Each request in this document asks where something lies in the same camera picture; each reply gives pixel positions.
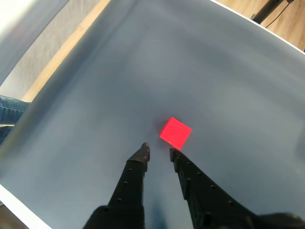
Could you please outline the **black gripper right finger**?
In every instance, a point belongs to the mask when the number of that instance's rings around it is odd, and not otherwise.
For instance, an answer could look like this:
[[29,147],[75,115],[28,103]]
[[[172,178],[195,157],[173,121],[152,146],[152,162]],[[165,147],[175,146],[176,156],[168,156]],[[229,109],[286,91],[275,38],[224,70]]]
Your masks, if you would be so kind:
[[253,229],[254,213],[236,202],[182,152],[170,149],[195,229]]

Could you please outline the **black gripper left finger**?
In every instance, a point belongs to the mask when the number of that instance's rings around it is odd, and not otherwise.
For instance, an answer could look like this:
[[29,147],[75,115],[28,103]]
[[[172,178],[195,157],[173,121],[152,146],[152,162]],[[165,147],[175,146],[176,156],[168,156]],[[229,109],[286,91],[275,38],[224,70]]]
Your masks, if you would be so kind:
[[143,179],[150,160],[150,147],[143,143],[127,161],[106,206],[92,213],[85,229],[143,229]]

